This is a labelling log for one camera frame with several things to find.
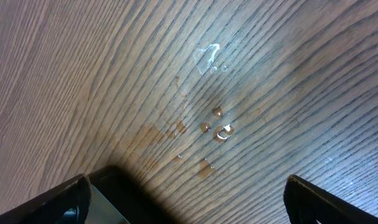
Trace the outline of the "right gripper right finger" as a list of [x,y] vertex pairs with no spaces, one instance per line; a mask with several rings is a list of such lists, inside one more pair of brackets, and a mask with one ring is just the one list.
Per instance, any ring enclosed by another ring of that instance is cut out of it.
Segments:
[[298,177],[289,175],[283,201],[290,222],[377,224],[378,218]]

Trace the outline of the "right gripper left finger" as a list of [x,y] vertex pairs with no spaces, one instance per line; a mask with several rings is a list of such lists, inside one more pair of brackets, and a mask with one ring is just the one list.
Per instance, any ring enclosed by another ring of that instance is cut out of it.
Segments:
[[0,223],[85,223],[91,202],[90,181],[84,174],[40,194],[0,215]]

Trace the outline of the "black water basin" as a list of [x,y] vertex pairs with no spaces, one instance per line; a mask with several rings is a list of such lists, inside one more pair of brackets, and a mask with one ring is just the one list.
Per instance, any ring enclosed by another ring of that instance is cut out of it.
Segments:
[[115,166],[64,182],[42,223],[177,223]]

